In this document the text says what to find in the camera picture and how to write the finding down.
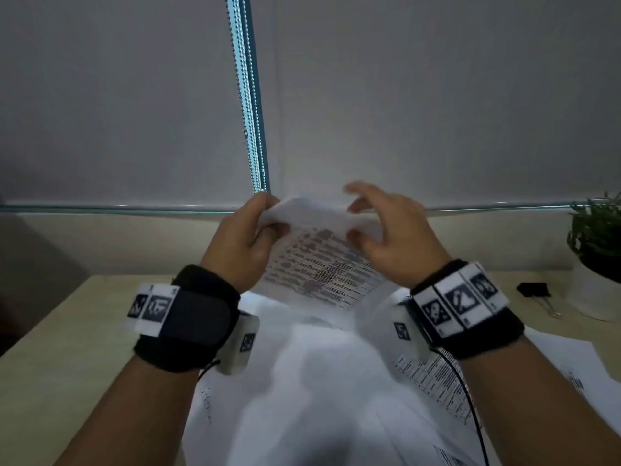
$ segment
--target person's left arm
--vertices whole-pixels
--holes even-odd
[[[239,293],[251,289],[267,266],[273,244],[287,232],[286,226],[276,224],[256,234],[259,215],[277,202],[258,193],[225,218],[201,266]],[[171,373],[133,356],[55,464],[174,464],[198,372]]]

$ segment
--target person's left hand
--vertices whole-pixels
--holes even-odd
[[[223,219],[201,266],[240,293],[251,289],[265,271],[272,246],[289,232],[288,225],[273,224],[256,234],[261,213],[279,201],[269,193],[257,193],[237,212]]]

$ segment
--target person's right arm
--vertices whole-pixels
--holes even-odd
[[[351,212],[377,211],[384,240],[348,240],[386,278],[413,288],[451,261],[419,203],[368,183],[345,190],[360,196]],[[524,336],[460,365],[504,466],[621,464],[621,438]]]

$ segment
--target desk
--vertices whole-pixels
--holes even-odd
[[[594,343],[621,380],[621,324],[582,315],[562,299],[568,272],[493,272],[512,309],[533,329]],[[122,325],[141,282],[170,276],[92,276],[0,358],[0,455],[5,466],[51,465],[131,356]],[[563,314],[552,319],[515,289],[547,282]]]

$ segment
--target potted plant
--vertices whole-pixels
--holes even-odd
[[[621,319],[621,193],[587,200],[574,210],[567,244],[578,256],[567,301],[580,312],[600,319]]]

